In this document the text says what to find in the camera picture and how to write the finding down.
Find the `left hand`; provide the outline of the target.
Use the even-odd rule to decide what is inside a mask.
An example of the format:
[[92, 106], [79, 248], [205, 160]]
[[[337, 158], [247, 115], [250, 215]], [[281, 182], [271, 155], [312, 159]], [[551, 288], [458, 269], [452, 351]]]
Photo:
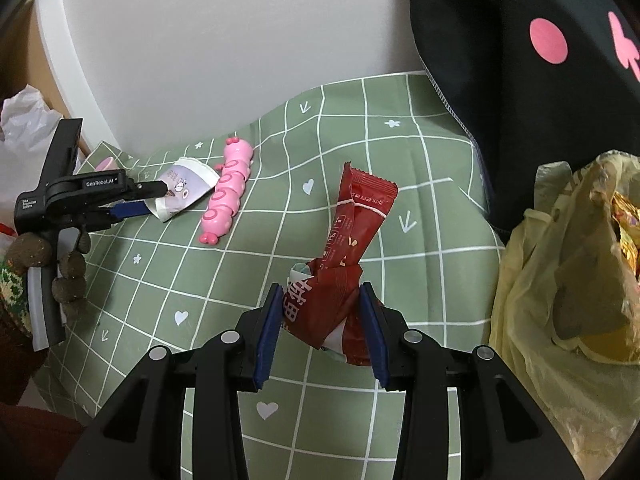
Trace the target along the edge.
[[[82, 232], [74, 250], [58, 258], [60, 276], [53, 280], [51, 289], [67, 321], [76, 321], [86, 310], [85, 255], [90, 247], [89, 234]], [[42, 268], [51, 256], [51, 245], [32, 233], [18, 236], [6, 252], [1, 265], [1, 303], [19, 328], [29, 330], [27, 271]]]

